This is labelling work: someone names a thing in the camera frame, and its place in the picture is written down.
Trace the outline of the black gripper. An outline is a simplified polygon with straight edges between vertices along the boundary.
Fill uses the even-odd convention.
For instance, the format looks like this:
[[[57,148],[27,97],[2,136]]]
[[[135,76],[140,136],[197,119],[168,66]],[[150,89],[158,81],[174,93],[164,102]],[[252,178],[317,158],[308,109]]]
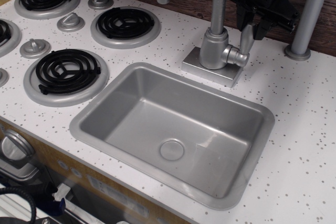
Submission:
[[[262,40],[271,28],[280,26],[292,32],[299,18],[299,12],[288,0],[230,0],[236,4],[237,28],[243,31],[254,16],[260,22],[254,29],[254,40]]]

